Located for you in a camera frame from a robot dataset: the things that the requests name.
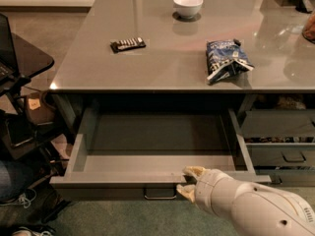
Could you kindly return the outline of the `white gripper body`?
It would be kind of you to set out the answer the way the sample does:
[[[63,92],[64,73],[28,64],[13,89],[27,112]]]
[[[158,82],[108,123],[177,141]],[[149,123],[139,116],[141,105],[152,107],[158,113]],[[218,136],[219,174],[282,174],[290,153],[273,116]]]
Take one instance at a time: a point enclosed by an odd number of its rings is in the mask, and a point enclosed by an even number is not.
[[[204,169],[197,175],[196,206],[220,218],[231,219],[238,181],[217,169]]]

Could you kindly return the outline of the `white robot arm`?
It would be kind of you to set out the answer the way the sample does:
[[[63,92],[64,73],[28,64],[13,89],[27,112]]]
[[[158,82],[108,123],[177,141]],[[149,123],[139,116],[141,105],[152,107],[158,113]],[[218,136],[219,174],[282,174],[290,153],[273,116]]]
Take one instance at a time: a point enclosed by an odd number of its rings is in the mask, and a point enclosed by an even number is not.
[[[295,193],[187,166],[193,184],[176,191],[198,209],[230,221],[240,236],[315,236],[314,210]]]

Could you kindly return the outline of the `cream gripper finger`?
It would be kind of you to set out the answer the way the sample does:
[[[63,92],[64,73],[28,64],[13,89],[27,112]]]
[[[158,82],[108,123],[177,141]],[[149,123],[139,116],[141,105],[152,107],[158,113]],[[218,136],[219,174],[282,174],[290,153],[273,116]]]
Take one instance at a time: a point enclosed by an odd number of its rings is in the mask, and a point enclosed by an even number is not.
[[[202,166],[186,166],[183,169],[184,178],[187,183],[197,183],[208,172],[209,170]]]
[[[195,203],[195,186],[194,185],[183,186],[183,185],[178,184],[176,186],[176,191],[192,204]]]

